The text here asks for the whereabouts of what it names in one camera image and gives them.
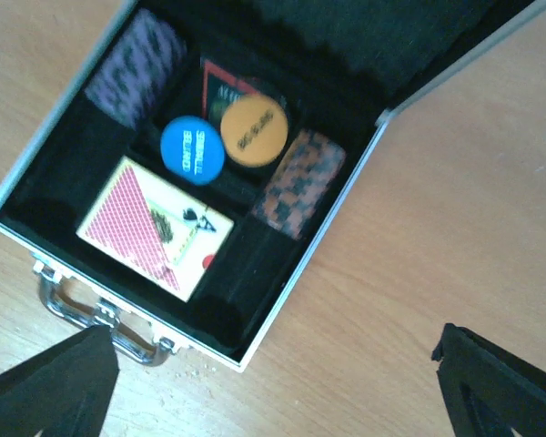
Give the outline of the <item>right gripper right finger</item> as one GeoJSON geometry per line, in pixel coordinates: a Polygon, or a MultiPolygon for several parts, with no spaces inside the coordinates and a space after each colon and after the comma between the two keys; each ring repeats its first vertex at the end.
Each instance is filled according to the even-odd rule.
{"type": "Polygon", "coordinates": [[[447,323],[431,354],[454,434],[546,436],[546,372],[447,323]]]}

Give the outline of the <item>orange round button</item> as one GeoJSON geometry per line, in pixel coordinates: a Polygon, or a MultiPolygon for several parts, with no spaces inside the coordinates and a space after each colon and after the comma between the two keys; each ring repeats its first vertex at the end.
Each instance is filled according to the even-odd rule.
{"type": "Polygon", "coordinates": [[[220,134],[233,161],[259,168],[281,154],[288,140],[288,127],[286,113],[275,100],[252,94],[228,107],[220,123],[220,134]]]}

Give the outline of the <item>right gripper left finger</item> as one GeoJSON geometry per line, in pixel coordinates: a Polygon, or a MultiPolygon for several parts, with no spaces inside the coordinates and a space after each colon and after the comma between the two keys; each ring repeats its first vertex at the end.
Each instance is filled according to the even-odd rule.
{"type": "Polygon", "coordinates": [[[98,436],[119,373],[93,326],[0,374],[0,436],[98,436]]]}

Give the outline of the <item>aluminium poker case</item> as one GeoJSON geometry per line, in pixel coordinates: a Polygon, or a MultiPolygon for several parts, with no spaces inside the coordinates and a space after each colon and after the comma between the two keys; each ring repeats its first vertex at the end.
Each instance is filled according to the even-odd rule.
{"type": "Polygon", "coordinates": [[[128,1],[0,185],[39,296],[243,371],[390,120],[546,1],[128,1]]]}

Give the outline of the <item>red playing card deck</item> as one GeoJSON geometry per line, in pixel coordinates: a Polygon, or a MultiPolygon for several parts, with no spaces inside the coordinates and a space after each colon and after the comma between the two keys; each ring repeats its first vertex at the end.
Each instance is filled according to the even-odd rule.
{"type": "Polygon", "coordinates": [[[187,302],[233,227],[233,219],[123,157],[76,234],[187,302]]]}

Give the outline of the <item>blue small blind button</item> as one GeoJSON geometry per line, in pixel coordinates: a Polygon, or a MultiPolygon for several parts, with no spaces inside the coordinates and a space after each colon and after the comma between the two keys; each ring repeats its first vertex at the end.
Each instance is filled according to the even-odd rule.
{"type": "Polygon", "coordinates": [[[177,117],[162,131],[160,155],[165,167],[193,185],[207,185],[221,173],[225,148],[219,133],[204,119],[177,117]]]}

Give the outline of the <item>brown black chip stack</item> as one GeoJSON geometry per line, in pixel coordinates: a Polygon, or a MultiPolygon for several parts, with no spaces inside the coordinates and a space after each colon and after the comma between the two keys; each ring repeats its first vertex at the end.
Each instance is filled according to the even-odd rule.
{"type": "Polygon", "coordinates": [[[345,158],[345,150],[328,137],[300,130],[251,214],[274,230],[300,239],[345,158]]]}

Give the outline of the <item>black triangular dealer button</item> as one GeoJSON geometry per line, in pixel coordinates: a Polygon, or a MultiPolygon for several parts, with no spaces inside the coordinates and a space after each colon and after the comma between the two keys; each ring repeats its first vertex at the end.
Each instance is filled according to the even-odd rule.
{"type": "Polygon", "coordinates": [[[291,119],[286,97],[271,83],[260,77],[227,71],[212,59],[201,59],[203,70],[202,117],[213,127],[220,127],[222,117],[230,105],[241,97],[260,94],[271,97],[291,119]]]}

